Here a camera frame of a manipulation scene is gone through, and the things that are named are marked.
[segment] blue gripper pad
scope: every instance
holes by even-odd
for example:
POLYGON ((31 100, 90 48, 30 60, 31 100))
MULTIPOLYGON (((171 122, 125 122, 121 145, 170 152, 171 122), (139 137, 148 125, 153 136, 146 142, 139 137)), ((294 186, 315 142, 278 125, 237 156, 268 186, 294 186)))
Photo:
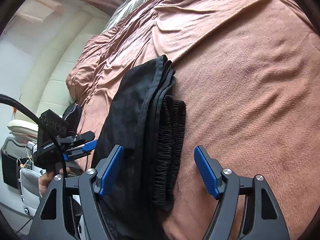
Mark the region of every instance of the blue gripper pad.
POLYGON ((89 152, 92 151, 93 149, 95 149, 96 145, 97 145, 98 140, 94 140, 91 142, 86 143, 83 147, 82 150, 84 152, 89 152))
POLYGON ((117 152, 115 153, 115 155, 113 156, 112 160, 110 161, 110 164, 106 169, 106 172, 102 176, 101 189, 99 191, 100 197, 103 197, 110 193, 112 185, 115 182, 116 176, 121 167, 123 158, 124 158, 124 151, 123 151, 123 147, 120 146, 117 152))
POLYGON ((205 188, 207 189, 207 192, 216 200, 218 200, 219 192, 217 188, 217 179, 198 146, 194 150, 194 159, 202 177, 205 188))

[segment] black cable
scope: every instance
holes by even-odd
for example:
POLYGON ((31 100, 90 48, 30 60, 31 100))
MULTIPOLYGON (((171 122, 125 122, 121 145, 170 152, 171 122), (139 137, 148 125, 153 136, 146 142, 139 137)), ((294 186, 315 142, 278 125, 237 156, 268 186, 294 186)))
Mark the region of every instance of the black cable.
POLYGON ((87 170, 87 166, 88 166, 88 157, 89 157, 89 155, 87 155, 87 161, 85 162, 85 170, 84 170, 84 171, 86 171, 86 170, 87 170))
POLYGON ((64 158, 63 158, 63 151, 61 150, 60 145, 57 142, 57 140, 55 139, 55 137, 52 136, 51 133, 49 132, 47 126, 33 112, 31 112, 28 108, 26 108, 23 104, 21 104, 20 102, 18 102, 17 100, 15 100, 9 96, 0 94, 0 103, 16 108, 17 110, 19 110, 20 112, 25 114, 27 117, 29 117, 32 121, 34 121, 39 127, 41 127, 48 134, 48 136, 51 139, 51 141, 53 142, 54 146, 57 148, 58 152, 60 153, 63 176, 66 178, 67 177, 67 168, 66 168, 66 163, 64 162, 64 158))
POLYGON ((35 147, 35 144, 31 148, 31 160, 33 161, 33 148, 35 147))
POLYGON ((16 232, 16 234, 17 233, 19 233, 30 221, 31 221, 31 219, 33 219, 35 216, 33 216, 32 218, 30 218, 23 226, 22 226, 22 228, 20 228, 17 232, 16 232))

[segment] brown bedsheet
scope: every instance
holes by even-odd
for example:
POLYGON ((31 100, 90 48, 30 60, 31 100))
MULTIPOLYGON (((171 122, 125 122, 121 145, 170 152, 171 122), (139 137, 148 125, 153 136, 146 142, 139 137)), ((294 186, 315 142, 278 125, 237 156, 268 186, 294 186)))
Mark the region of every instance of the brown bedsheet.
POLYGON ((78 132, 98 137, 124 73, 166 54, 177 71, 174 96, 187 105, 167 235, 202 239, 213 215, 216 201, 193 160, 202 144, 238 175, 266 177, 295 240, 320 203, 319 52, 292 0, 148 0, 87 43, 67 85, 84 106, 78 132))

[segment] black cloth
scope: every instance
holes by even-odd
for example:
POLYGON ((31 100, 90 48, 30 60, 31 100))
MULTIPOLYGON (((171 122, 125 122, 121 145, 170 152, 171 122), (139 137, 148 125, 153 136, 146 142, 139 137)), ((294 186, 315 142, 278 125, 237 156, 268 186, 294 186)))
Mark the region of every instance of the black cloth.
POLYGON ((73 103, 67 107, 62 115, 62 119, 68 122, 67 136, 75 136, 82 115, 82 107, 73 103))
POLYGON ((169 96, 174 73, 165 55, 129 70, 99 136, 92 167, 124 148, 111 193, 99 200, 116 239, 167 239, 156 207, 173 206, 185 124, 185 104, 169 96))

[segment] beige cushion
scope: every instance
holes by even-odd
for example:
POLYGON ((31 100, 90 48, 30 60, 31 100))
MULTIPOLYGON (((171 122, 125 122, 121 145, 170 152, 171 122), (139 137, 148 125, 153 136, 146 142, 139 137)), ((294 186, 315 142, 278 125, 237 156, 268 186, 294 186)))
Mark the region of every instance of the beige cushion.
POLYGON ((30 135, 35 138, 38 136, 38 126, 35 123, 14 119, 9 122, 7 127, 13 133, 30 135))
MULTIPOLYGON (((85 4, 40 53, 23 86, 20 102, 37 116, 48 109, 62 115, 72 103, 66 77, 88 39, 100 34, 109 19, 109 15, 85 4)), ((33 123, 19 111, 15 119, 33 123)))
MULTIPOLYGON (((40 99, 49 78, 66 49, 91 18, 92 16, 87 12, 78 12, 71 20, 62 26, 56 36, 40 53, 23 86, 20 97, 20 102, 32 112, 37 112, 40 99)), ((17 111, 15 118, 33 122, 19 111, 17 111)))

